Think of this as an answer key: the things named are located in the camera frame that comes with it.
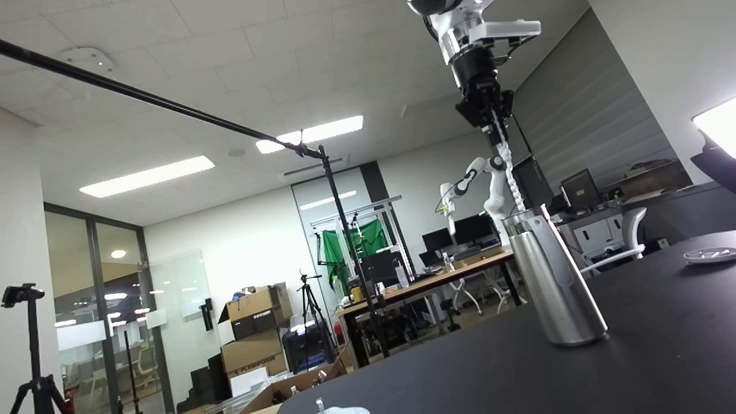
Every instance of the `camera tripod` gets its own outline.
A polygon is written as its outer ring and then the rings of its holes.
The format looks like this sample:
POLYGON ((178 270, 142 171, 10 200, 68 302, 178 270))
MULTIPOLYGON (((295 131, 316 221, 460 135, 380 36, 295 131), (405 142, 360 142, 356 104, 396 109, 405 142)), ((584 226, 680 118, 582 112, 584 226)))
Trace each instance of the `camera tripod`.
POLYGON ((301 292, 301 323, 306 326, 306 318, 309 316, 313 318, 313 323, 317 326, 317 333, 320 333, 320 342, 322 342, 322 347, 326 353, 326 359, 333 362, 333 356, 336 356, 333 340, 329 335, 326 320, 325 320, 322 309, 320 309, 320 304, 316 300, 316 292, 309 285, 309 278, 320 278, 320 275, 301 273, 301 287, 298 287, 298 292, 301 292))
POLYGON ((33 404, 36 414, 53 414, 53 404, 59 411, 68 411, 63 393, 53 385, 53 374, 42 377, 36 300, 42 300, 44 292, 35 290, 33 285, 35 282, 12 285, 3 295, 4 309, 14 309, 19 302, 28 302, 28 338, 33 367, 33 379, 19 387, 15 403, 10 411, 19 414, 28 390, 33 393, 33 404))

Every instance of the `white wall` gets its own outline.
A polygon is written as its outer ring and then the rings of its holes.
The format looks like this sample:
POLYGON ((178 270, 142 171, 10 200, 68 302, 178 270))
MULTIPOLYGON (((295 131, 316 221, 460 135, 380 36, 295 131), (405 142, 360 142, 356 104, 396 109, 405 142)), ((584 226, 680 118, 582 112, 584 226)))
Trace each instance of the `white wall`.
MULTIPOLYGON (((0 111, 0 295, 6 285, 36 282, 45 297, 38 302, 42 372, 56 374, 59 387, 53 285, 44 226, 42 172, 35 152, 35 128, 0 111)), ((30 379, 28 304, 0 309, 0 411, 10 411, 19 385, 30 379)))
MULTIPOLYGON (((156 265, 202 255, 217 316, 233 292, 247 285, 288 282, 295 316, 298 307, 298 272, 316 273, 290 189, 278 189, 257 197, 206 209, 202 215, 144 228, 150 262, 156 265)), ((174 401, 187 395, 189 372, 206 362, 178 363, 191 347, 206 347, 211 333, 199 330, 164 331, 174 401)), ((233 338, 227 324, 219 326, 221 342, 233 338)))
POLYGON ((733 0, 589 0, 695 185, 689 120, 736 96, 733 0))
MULTIPOLYGON (((426 251, 421 234, 447 228, 447 219, 435 215, 440 185, 457 182, 466 163, 488 154, 488 140, 481 134, 472 134, 380 160, 388 195, 403 195, 393 206, 417 272, 423 270, 419 259, 419 254, 426 251)), ((455 219, 478 215, 485 197, 488 174, 481 174, 464 197, 455 197, 455 219)))

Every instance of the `stacked boxes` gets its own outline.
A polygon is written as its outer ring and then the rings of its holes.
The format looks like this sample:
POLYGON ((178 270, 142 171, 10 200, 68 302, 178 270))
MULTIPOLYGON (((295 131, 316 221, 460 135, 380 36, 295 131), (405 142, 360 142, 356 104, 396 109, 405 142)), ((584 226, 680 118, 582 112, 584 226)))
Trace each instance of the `stacked boxes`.
POLYGON ((227 342, 222 367, 227 377, 265 366, 268 374, 285 370, 278 330, 293 318, 285 285, 256 287, 240 302, 229 302, 221 323, 229 320, 234 340, 227 342))

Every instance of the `white robot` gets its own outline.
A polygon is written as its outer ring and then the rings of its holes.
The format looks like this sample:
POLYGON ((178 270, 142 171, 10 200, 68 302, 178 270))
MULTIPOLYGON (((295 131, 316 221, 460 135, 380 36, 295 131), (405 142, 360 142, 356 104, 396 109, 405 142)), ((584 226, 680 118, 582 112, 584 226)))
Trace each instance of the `white robot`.
POLYGON ((543 209, 543 216, 525 209, 525 197, 511 174, 505 118, 513 95, 497 82, 497 68, 525 41, 541 35, 539 21, 488 21, 494 0, 406 0, 423 16, 436 39, 444 62, 451 66, 462 102, 457 112, 490 140, 490 157, 469 163, 457 185, 442 186, 442 215, 451 216, 454 197, 490 172, 490 197, 482 202, 519 265, 539 320, 549 342, 574 347, 608 335, 608 324, 580 275, 569 249, 543 209), (504 216, 504 185, 508 185, 515 215, 504 216))

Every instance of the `desk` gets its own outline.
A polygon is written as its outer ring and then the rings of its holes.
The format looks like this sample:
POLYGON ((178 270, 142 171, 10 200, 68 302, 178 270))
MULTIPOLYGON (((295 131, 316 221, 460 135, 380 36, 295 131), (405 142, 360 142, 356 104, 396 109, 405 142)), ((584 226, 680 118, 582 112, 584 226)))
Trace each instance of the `desk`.
POLYGON ((551 347, 531 307, 462 330, 303 390, 280 414, 368 407, 380 414, 692 414, 736 407, 736 265, 685 267, 692 249, 736 247, 736 232, 680 242, 590 278, 609 338, 551 347))
MULTIPOLYGON (((396 302, 417 297, 417 295, 421 295, 421 292, 435 290, 435 287, 440 287, 440 285, 447 285, 447 282, 451 282, 451 280, 464 278, 464 275, 469 275, 469 273, 475 273, 475 272, 481 272, 481 270, 485 270, 485 267, 504 265, 504 278, 505 278, 505 282, 508 282, 511 297, 513 297, 513 302, 519 307, 521 300, 519 300, 517 290, 515 290, 515 282, 511 280, 511 272, 505 270, 511 257, 513 257, 513 251, 508 251, 508 249, 504 249, 504 251, 497 249, 497 251, 478 254, 478 257, 460 259, 460 265, 455 265, 454 272, 440 272, 440 273, 435 273, 435 275, 428 275, 428 278, 421 278, 421 280, 412 282, 412 285, 405 287, 405 290, 391 290, 391 292, 386 292, 383 304, 396 304, 396 302)), ((355 359, 356 359, 358 366, 368 366, 368 355, 366 355, 366 347, 363 347, 358 326, 356 326, 356 316, 358 316, 358 312, 366 312, 366 310, 368 310, 368 304, 366 304, 366 302, 355 304, 355 307, 341 310, 341 318, 343 318, 344 330, 347 330, 347 340, 350 340, 350 346, 351 346, 351 353, 355 353, 355 359)))

